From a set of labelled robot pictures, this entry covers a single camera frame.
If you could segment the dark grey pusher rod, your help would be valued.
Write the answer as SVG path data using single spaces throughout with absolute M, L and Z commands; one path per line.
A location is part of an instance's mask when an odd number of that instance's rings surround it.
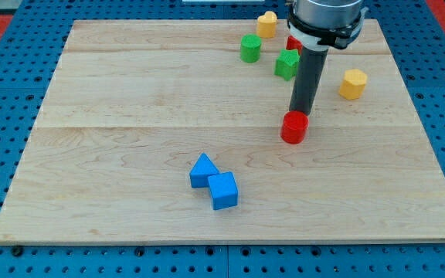
M 327 54 L 328 49 L 323 51 L 305 47 L 302 49 L 289 111 L 299 111 L 307 116 L 311 113 Z

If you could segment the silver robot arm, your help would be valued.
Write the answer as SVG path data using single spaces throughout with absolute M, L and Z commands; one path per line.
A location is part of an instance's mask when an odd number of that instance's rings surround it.
M 301 43 L 289 110 L 310 114 L 330 48 L 343 50 L 362 30 L 369 8 L 363 0 L 295 0 L 287 25 Z

